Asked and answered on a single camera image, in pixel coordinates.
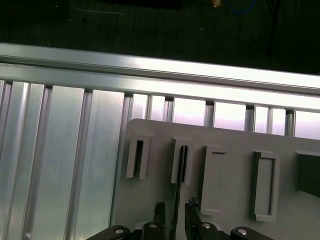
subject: blue cable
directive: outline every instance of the blue cable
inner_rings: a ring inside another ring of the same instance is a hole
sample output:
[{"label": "blue cable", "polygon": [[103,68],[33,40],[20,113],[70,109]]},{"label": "blue cable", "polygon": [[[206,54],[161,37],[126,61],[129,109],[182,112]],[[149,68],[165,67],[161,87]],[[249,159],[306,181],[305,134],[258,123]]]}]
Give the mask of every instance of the blue cable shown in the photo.
[{"label": "blue cable", "polygon": [[229,9],[231,12],[233,12],[234,14],[241,15],[241,14],[246,14],[247,12],[249,12],[249,11],[255,6],[255,3],[256,3],[257,0],[252,0],[251,5],[250,5],[247,9],[244,9],[244,10],[236,10],[236,9],[234,9],[234,8],[231,6],[229,0],[223,0],[223,1],[226,3],[228,9]]}]

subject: gray plastic tray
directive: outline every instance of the gray plastic tray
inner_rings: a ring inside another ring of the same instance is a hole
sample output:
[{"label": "gray plastic tray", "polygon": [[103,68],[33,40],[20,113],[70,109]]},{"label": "gray plastic tray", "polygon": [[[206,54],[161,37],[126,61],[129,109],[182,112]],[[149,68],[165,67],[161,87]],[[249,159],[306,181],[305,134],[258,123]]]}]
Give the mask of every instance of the gray plastic tray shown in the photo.
[{"label": "gray plastic tray", "polygon": [[151,221],[162,201],[171,222],[181,146],[188,156],[177,240],[186,239],[184,203],[190,197],[199,200],[203,221],[226,233],[246,226],[275,240],[319,234],[319,140],[142,119],[126,129],[115,224],[133,229]]}]

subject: black plastic piece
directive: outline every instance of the black plastic piece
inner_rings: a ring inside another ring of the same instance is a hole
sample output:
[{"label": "black plastic piece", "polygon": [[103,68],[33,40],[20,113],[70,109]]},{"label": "black plastic piece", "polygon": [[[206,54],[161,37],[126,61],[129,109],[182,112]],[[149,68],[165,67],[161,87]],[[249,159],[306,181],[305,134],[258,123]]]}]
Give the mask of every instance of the black plastic piece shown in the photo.
[{"label": "black plastic piece", "polygon": [[104,0],[104,2],[156,9],[180,9],[183,3],[182,0]]},{"label": "black plastic piece", "polygon": [[150,221],[143,226],[142,240],[165,240],[164,227],[157,222]]},{"label": "black plastic piece", "polygon": [[163,227],[166,226],[166,204],[164,202],[155,204],[153,221]]},{"label": "black plastic piece", "polygon": [[198,202],[191,198],[185,204],[185,234],[187,240],[230,240],[230,236],[219,231],[210,222],[202,222],[198,214]]},{"label": "black plastic piece", "polygon": [[128,240],[130,230],[125,226],[115,225],[89,237],[87,240]]}]

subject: metal screw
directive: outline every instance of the metal screw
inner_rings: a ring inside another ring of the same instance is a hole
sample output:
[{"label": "metal screw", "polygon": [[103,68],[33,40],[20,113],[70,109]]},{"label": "metal screw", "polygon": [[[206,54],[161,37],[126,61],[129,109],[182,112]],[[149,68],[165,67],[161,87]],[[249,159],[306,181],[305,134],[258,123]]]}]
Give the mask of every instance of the metal screw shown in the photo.
[{"label": "metal screw", "polygon": [[248,232],[246,231],[246,230],[244,230],[244,229],[238,229],[238,234],[241,234],[241,235],[247,235],[248,234]]},{"label": "metal screw", "polygon": [[205,228],[205,229],[211,228],[211,226],[210,226],[209,223],[204,223],[204,224],[202,224],[202,227]]},{"label": "metal screw", "polygon": [[122,229],[117,229],[114,231],[116,234],[122,234],[124,231]]}]

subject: dark floor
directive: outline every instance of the dark floor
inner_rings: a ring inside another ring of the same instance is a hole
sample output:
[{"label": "dark floor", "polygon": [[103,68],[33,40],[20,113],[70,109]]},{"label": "dark floor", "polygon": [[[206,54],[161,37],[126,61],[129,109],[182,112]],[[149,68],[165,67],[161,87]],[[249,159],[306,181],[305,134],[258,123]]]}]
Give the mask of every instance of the dark floor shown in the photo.
[{"label": "dark floor", "polygon": [[[102,0],[4,1],[0,42],[320,73],[318,0],[281,0],[270,56],[267,0],[243,15],[213,8],[212,0],[184,0],[180,10]],[[235,9],[251,1],[229,0]]]}]

